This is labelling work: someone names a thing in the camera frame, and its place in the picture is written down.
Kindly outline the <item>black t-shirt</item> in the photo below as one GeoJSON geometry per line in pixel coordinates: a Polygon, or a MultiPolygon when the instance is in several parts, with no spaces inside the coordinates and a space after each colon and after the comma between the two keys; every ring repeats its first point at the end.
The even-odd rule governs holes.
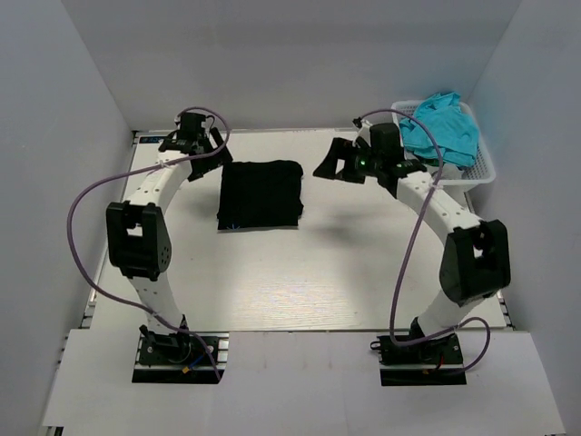
{"type": "Polygon", "coordinates": [[[302,177],[302,166],[288,160],[225,165],[217,229],[296,227],[303,213],[302,177]]]}

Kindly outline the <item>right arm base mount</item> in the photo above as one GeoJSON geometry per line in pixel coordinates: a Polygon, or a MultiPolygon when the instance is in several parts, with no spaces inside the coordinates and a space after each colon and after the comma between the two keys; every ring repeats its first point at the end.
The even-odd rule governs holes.
{"type": "Polygon", "coordinates": [[[379,356],[383,387],[466,385],[464,360],[456,334],[418,345],[398,347],[388,335],[369,345],[379,356]]]}

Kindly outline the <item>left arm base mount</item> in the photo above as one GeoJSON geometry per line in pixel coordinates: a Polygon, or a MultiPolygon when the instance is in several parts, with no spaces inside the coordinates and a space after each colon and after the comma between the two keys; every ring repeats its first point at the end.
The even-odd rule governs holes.
{"type": "Polygon", "coordinates": [[[212,332],[203,334],[201,338],[209,352],[192,336],[142,332],[133,366],[132,383],[218,384],[212,359],[222,376],[228,358],[229,334],[212,332]]]}

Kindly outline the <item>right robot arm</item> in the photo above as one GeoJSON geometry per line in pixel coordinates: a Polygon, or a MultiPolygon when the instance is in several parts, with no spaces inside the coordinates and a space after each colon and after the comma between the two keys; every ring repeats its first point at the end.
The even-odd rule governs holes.
{"type": "Polygon", "coordinates": [[[443,244],[439,290],[410,325],[403,345],[421,362],[443,350],[441,338],[459,327],[471,311],[511,281],[507,228],[484,221],[437,187],[437,179],[417,159],[408,159],[394,123],[357,124],[355,139],[335,137],[316,177],[346,183],[377,180],[407,205],[443,244]]]}

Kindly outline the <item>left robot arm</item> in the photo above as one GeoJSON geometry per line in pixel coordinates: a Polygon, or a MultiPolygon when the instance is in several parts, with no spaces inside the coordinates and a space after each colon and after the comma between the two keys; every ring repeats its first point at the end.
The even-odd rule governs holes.
{"type": "Polygon", "coordinates": [[[167,271],[172,242],[164,214],[184,182],[202,178],[232,161],[213,112],[196,108],[179,113],[176,129],[162,139],[157,162],[145,171],[134,193],[106,209],[109,259],[135,289],[147,309],[140,328],[152,347],[159,346],[171,362],[183,362],[192,351],[185,315],[174,300],[167,271]]]}

